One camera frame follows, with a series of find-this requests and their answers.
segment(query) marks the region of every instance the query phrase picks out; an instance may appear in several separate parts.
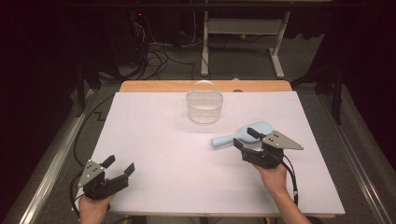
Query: light blue spatula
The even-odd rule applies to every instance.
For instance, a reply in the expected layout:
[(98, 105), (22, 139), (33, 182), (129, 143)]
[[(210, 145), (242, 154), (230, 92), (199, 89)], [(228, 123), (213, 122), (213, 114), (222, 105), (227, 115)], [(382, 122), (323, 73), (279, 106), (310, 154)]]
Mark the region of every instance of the light blue spatula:
[(250, 134), (248, 134), (248, 128), (252, 128), (256, 130), (258, 133), (263, 133), (263, 134), (271, 133), (274, 130), (269, 123), (264, 121), (248, 124), (243, 126), (239, 131), (239, 133), (237, 134), (212, 139), (212, 146), (219, 147), (231, 143), (234, 138), (238, 140), (242, 140), (246, 143), (255, 143), (260, 141), (260, 139), (256, 139), (252, 137)]

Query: gray floor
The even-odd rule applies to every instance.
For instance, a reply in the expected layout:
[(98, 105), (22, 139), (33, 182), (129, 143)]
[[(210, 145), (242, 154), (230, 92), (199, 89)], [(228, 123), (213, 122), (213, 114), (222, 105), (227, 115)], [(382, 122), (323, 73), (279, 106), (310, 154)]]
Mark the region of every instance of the gray floor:
[[(310, 40), (297, 37), (283, 41), (279, 60), (287, 81), (305, 75), (320, 41), (321, 37)], [(226, 48), (222, 49), (225, 44), (222, 38), (209, 39), (209, 46), (212, 47), (209, 53), (211, 78), (276, 79), (267, 53), (267, 49), (274, 43), (275, 39), (272, 37), (263, 37), (254, 43), (229, 40)], [(200, 47), (181, 49), (167, 47), (166, 53), (170, 58), (183, 63), (168, 61), (166, 69), (159, 74), (160, 79), (191, 79), (193, 68), (191, 63), (195, 63), (192, 71), (193, 78), (201, 79)], [(92, 94), (92, 104), (87, 113), (90, 113), (94, 106), (103, 102), (119, 87), (120, 83), (104, 82), (103, 88)], [(344, 87), (343, 90), (341, 107), (343, 125), (339, 126), (334, 123), (330, 115), (331, 95), (316, 95), (313, 87), (314, 84), (304, 84), (295, 90), (299, 94), (305, 114), (346, 209), (344, 216), (322, 219), (322, 221), (324, 223), (392, 223), (396, 220), (394, 213), (391, 213), (396, 210), (396, 174), (368, 132), (347, 93), (347, 88)], [(101, 117), (105, 118), (110, 106), (111, 99), (100, 105), (95, 110), (97, 113), (87, 119), (76, 142), (78, 157), (82, 161), (91, 156), (104, 125), (104, 122), (98, 119), (98, 113), (102, 113)], [(65, 139), (73, 132), (75, 115), (76, 108), (74, 107), (4, 223), (20, 223), (43, 177), (51, 167), (51, 162), (59, 153), (59, 148), (64, 147)], [(36, 213), (35, 223), (78, 223), (75, 214), (70, 209), (68, 198), (70, 180), (79, 171), (79, 166), (71, 153), (72, 149), (65, 155), (61, 172), (54, 179), (53, 188), (47, 194), (48, 198), (44, 201), (41, 212)], [(120, 217), (109, 215), (106, 223), (113, 222), (117, 218)]]

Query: white tabletop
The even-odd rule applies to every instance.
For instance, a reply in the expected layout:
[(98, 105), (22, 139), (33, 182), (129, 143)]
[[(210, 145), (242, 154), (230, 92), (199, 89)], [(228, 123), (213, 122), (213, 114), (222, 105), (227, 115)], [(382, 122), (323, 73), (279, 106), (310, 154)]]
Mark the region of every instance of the white tabletop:
[[(119, 92), (92, 155), (116, 161), (113, 178), (134, 162), (129, 187), (111, 211), (131, 215), (270, 217), (278, 211), (259, 173), (233, 144), (213, 148), (211, 139), (237, 133), (257, 121), (270, 123), (304, 146), (285, 150), (295, 169), (299, 207), (307, 215), (345, 213), (296, 92), (224, 92), (221, 116), (194, 123), (186, 92)], [(292, 185), (288, 176), (288, 189)]]

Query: plastic container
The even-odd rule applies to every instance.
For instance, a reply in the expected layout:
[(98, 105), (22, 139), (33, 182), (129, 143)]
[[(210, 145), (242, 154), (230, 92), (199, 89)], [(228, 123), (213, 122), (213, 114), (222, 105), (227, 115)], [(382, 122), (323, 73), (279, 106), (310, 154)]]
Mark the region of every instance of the plastic container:
[[(197, 90), (198, 86), (207, 84), (210, 85), (209, 91)], [(219, 119), (223, 96), (213, 82), (207, 80), (196, 82), (192, 86), (191, 91), (187, 93), (186, 99), (188, 114), (193, 121), (197, 123), (212, 123)]]

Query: forearm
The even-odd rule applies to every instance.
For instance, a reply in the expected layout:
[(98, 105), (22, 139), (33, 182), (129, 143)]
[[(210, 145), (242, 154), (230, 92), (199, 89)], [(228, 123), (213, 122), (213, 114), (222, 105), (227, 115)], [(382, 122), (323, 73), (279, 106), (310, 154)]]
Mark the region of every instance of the forearm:
[(276, 207), (286, 224), (305, 224), (311, 223), (293, 202), (289, 194), (285, 192), (272, 194)]

